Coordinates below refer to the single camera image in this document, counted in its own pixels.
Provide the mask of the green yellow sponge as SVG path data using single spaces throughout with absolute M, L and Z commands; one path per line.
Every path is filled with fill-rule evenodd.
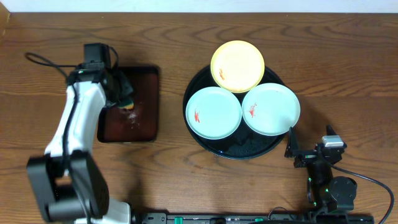
M 132 110 L 134 108 L 134 102 L 131 97 L 127 97 L 125 99 L 122 99 L 119 104 L 118 108 L 124 109 L 124 110 Z

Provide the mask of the light blue plate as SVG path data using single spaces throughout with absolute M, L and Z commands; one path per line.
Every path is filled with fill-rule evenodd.
M 198 90 L 188 100 L 185 117 L 190 129 L 202 138 L 219 140 L 232 135 L 242 120 L 238 99 L 221 87 Z
M 250 90 L 242 101 L 243 120 L 254 132 L 278 136 L 294 127 L 301 107 L 296 94 L 286 86 L 264 83 Z

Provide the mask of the yellow plate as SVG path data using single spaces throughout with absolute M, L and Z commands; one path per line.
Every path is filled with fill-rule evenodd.
M 217 85 L 233 93 L 253 89 L 262 80 L 265 68 L 259 49 L 243 40 L 229 41 L 218 47 L 210 63 Z

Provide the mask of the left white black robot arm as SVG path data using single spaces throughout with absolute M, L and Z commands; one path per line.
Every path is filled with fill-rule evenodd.
M 44 155 L 27 163 L 46 222 L 132 223 L 130 205 L 109 196 L 92 157 L 100 112 L 130 93 L 132 87 L 117 64 L 85 62 L 67 76 L 67 102 L 57 131 Z

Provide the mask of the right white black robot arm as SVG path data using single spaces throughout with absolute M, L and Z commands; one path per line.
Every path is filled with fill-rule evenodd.
M 315 206 L 307 213 L 310 223 L 348 223 L 358 185 L 352 178 L 335 177 L 332 172 L 332 165 L 342 160 L 345 149 L 346 143 L 330 125 L 312 150 L 301 150 L 294 128 L 289 128 L 284 156 L 294 159 L 295 168 L 307 170 L 307 198 Z

